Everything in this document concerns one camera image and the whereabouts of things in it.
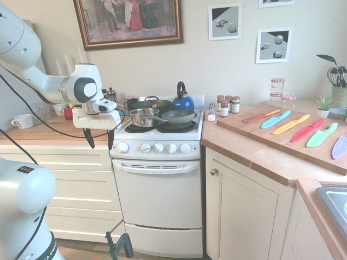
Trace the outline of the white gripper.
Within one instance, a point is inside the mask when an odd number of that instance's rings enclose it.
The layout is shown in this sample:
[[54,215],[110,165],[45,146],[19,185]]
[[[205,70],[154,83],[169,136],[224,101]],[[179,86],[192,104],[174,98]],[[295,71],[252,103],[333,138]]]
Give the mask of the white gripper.
[[95,143],[90,129],[112,129],[107,130],[108,149],[111,150],[114,141],[115,128],[121,127],[121,118],[119,112],[113,110],[98,115],[88,115],[82,108],[73,108],[73,124],[76,128],[83,128],[83,134],[92,149]]

